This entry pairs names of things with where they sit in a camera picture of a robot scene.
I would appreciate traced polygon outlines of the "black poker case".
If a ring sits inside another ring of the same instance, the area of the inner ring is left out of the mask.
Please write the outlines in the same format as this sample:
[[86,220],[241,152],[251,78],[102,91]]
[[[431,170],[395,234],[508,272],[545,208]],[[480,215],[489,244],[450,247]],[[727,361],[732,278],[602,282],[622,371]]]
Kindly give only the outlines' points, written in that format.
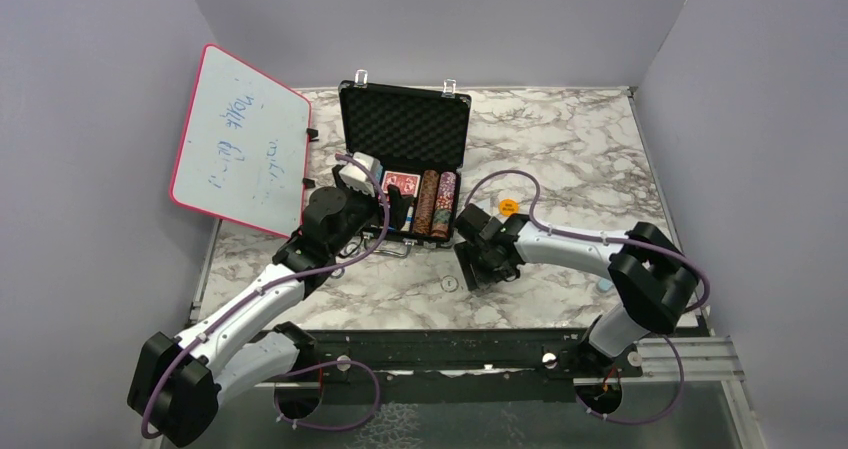
[[386,239],[407,246],[447,249],[453,245],[472,97],[453,79],[440,89],[378,84],[361,69],[338,85],[345,152],[377,159],[386,172],[422,175],[428,170],[456,175],[446,235],[391,228]]

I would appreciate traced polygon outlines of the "pink framed whiteboard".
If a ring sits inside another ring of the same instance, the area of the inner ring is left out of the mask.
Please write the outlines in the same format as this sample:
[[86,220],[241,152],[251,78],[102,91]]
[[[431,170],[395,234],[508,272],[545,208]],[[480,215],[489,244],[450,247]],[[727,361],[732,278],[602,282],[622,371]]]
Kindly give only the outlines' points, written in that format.
[[169,194],[286,237],[301,223],[312,104],[214,44],[203,48]]

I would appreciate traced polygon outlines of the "orange dealer button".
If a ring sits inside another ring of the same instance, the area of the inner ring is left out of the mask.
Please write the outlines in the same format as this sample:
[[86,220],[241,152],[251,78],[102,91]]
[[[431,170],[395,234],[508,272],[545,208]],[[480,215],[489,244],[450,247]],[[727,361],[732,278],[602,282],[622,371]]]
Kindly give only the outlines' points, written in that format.
[[499,213],[504,217],[509,217],[520,211],[519,204],[512,199],[503,199],[498,204]]

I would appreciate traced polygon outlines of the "red playing card deck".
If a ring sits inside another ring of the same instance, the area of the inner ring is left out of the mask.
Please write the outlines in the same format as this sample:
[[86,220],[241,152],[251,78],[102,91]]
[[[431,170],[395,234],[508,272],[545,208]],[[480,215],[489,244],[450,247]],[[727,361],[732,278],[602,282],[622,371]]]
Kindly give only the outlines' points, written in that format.
[[421,183],[421,175],[399,171],[386,171],[382,181],[382,189],[389,192],[389,187],[394,186],[402,196],[417,197]]

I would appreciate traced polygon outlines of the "blue playing card deck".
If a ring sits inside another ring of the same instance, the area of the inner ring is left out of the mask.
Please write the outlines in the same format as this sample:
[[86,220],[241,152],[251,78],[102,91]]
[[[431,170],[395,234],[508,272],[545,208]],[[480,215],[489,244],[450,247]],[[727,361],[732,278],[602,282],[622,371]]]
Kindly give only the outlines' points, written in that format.
[[406,214],[406,217],[405,217],[405,222],[404,222],[404,225],[402,227],[402,231],[408,231],[411,228],[413,216],[414,216],[414,210],[415,210],[415,208],[413,206],[410,206],[408,208],[407,214]]

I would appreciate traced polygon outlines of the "white poker chip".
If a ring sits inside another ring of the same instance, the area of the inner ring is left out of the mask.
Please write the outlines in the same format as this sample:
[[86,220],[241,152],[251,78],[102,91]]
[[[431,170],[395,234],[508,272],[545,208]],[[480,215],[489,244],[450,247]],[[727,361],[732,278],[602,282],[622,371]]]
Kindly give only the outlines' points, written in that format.
[[443,291],[453,293],[459,289],[459,282],[454,276],[444,276],[441,279],[440,286]]

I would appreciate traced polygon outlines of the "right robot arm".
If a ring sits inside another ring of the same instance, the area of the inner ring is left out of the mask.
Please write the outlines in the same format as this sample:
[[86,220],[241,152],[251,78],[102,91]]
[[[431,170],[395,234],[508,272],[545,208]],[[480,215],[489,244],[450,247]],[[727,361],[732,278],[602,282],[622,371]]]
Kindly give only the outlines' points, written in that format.
[[579,367],[592,376],[612,368],[643,337],[671,334],[702,281],[650,223],[606,235],[546,226],[525,214],[499,221],[470,204],[455,228],[463,240],[454,252],[471,290],[513,281],[527,264],[573,269],[612,283],[618,305],[592,323],[576,352]]

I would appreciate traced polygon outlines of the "purple green chip stack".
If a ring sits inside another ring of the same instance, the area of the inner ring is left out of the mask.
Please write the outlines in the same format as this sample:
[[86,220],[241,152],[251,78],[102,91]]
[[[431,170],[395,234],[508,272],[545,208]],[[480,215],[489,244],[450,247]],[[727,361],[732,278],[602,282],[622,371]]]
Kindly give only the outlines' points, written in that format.
[[457,176],[453,172],[444,172],[440,175],[431,222],[431,237],[448,237],[449,223],[452,217],[452,208],[456,189],[456,179]]

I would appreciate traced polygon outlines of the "orange black chip stack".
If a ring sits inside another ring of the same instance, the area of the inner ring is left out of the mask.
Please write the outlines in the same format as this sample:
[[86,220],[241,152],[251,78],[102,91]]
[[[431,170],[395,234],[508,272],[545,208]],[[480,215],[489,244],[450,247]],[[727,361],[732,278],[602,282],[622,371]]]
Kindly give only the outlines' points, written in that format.
[[412,224],[412,232],[414,234],[429,234],[437,198],[439,178],[440,174],[435,170],[427,170],[422,175],[420,193]]

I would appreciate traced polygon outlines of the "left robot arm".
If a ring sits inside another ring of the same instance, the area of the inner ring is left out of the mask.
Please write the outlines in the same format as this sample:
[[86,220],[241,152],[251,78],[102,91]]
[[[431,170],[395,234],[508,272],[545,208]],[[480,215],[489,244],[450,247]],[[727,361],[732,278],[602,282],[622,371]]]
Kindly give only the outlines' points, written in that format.
[[260,331],[304,301],[331,273],[346,267],[339,252],[373,218],[390,221],[389,198],[345,186],[312,193],[301,226],[260,276],[235,299],[175,336],[152,335],[142,346],[127,397],[146,439],[184,447],[211,425],[219,409],[276,373],[306,377],[314,339],[292,323]]

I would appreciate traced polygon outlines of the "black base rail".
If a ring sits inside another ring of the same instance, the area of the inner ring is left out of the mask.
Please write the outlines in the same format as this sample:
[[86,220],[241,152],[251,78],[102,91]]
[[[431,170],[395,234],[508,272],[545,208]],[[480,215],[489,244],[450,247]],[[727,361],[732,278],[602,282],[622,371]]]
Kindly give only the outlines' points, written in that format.
[[588,400],[610,412],[623,383],[647,376],[648,349],[590,355],[582,329],[316,330],[283,323],[255,336],[212,376],[219,404],[269,382],[285,405]]

